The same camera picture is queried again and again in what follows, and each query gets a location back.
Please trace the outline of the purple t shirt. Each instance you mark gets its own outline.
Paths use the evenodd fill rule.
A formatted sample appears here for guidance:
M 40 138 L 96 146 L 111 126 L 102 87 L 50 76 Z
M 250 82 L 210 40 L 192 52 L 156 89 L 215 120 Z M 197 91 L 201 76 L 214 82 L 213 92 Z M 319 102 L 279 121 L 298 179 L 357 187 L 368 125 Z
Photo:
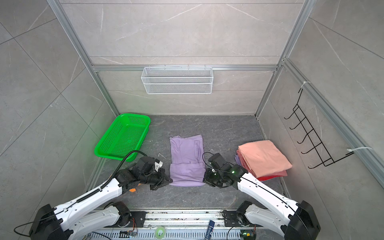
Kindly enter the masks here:
M 206 172 L 203 161 L 203 137 L 202 135 L 181 138 L 170 138 L 171 159 L 170 183 L 175 187 L 201 187 Z

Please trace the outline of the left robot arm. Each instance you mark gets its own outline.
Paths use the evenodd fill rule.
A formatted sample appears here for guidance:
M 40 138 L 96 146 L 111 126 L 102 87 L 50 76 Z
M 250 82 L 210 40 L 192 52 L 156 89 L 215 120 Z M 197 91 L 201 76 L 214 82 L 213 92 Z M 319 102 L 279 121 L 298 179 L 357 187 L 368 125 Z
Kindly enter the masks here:
M 131 225 L 133 217 L 126 204 L 109 201 L 139 185 L 149 185 L 156 191 L 172 183 L 162 165 L 162 161 L 146 155 L 125 169 L 118 165 L 104 183 L 88 193 L 56 207 L 49 204 L 41 207 L 29 237 L 32 240 L 79 240 L 103 227 Z

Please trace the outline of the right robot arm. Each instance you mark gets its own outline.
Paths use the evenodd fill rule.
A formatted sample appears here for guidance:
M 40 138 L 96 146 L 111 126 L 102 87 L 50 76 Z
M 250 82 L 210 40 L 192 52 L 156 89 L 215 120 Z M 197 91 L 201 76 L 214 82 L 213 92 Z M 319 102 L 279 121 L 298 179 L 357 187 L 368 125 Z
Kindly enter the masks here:
M 306 201 L 298 203 L 272 190 L 240 165 L 227 162 L 221 154 L 203 161 L 207 166 L 204 182 L 220 189 L 234 187 L 264 208 L 244 202 L 237 209 L 237 220 L 243 226 L 259 225 L 286 240 L 315 240 L 321 226 L 315 210 Z

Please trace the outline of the lavender folded shirt in stack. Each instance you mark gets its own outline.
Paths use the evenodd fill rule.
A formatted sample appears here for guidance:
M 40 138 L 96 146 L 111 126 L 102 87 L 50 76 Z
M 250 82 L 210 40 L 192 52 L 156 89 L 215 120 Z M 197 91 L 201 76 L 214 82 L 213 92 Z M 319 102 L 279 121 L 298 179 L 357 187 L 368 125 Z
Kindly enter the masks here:
M 239 158 L 239 156 L 238 155 L 235 155 L 234 156 L 234 159 L 235 159 L 235 161 L 236 161 L 236 163 L 238 164 L 238 165 L 242 165 L 242 163 L 241 163 L 241 160 L 240 160 L 240 158 Z

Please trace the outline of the red folded shirt in stack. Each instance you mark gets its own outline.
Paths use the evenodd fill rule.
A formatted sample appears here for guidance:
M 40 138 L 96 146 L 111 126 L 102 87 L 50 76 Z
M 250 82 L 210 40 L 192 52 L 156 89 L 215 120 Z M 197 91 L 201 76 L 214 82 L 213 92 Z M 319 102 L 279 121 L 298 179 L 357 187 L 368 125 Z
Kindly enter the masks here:
M 242 167 L 245 168 L 254 177 L 256 177 L 259 181 L 266 181 L 266 180 L 270 180 L 270 179 L 277 178 L 277 177 L 287 177 L 288 176 L 287 171 L 282 171 L 282 172 L 274 173 L 272 175 L 257 177 L 256 174 L 254 173 L 254 171 L 248 166 L 247 162 L 245 161 L 245 159 L 243 158 L 243 156 L 239 150 L 236 151 L 236 155 L 239 156 L 241 163 L 242 163 Z

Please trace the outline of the green plastic basket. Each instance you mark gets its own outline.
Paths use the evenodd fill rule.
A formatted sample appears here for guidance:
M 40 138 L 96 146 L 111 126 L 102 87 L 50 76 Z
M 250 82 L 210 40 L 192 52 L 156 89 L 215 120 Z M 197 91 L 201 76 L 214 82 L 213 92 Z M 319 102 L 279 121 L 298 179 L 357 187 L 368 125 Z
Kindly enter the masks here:
M 95 155 L 122 161 L 129 152 L 136 152 L 141 148 L 150 124 L 150 117 L 145 115 L 119 115 L 96 145 Z

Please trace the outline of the pink folded t shirt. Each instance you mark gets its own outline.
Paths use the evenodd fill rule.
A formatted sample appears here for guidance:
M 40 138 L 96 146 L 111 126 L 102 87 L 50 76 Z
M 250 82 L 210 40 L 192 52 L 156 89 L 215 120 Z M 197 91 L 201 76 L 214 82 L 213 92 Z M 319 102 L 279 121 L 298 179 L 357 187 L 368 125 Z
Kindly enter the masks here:
M 287 157 L 269 140 L 246 143 L 237 150 L 257 177 L 287 171 L 293 167 Z

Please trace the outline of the blue marker pen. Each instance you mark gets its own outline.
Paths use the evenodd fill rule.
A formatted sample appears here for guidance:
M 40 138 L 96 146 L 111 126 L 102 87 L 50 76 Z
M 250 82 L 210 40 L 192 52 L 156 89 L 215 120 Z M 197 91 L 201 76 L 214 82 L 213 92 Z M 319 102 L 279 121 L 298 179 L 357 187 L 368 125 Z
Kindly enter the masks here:
M 204 240 L 210 240 L 211 239 L 214 227 L 215 227 L 215 222 L 210 220 Z

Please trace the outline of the green tape roll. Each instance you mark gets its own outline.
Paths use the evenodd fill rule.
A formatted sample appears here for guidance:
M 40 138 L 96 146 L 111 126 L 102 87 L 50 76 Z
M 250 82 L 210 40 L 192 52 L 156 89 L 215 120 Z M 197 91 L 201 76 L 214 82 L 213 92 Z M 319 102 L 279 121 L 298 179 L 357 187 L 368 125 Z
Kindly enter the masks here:
M 161 240 L 166 236 L 166 229 L 163 226 L 159 226 L 155 230 L 155 238 Z

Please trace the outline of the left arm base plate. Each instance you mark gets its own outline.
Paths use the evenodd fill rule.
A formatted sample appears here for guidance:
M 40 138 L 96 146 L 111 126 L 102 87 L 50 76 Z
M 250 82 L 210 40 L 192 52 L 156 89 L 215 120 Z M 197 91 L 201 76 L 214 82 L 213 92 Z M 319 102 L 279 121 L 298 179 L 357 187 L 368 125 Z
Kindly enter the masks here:
M 120 228 L 133 228 L 134 226 L 142 228 L 146 219 L 145 211 L 130 212 L 124 214 L 116 223 Z

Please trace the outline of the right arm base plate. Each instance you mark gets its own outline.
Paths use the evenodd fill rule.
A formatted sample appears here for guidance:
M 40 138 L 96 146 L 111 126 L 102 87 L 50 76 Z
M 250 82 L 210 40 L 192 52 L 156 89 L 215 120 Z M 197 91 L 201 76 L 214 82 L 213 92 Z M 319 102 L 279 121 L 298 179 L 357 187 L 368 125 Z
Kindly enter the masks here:
M 224 218 L 226 227 L 248 227 L 249 221 L 237 211 L 222 211 L 222 217 Z

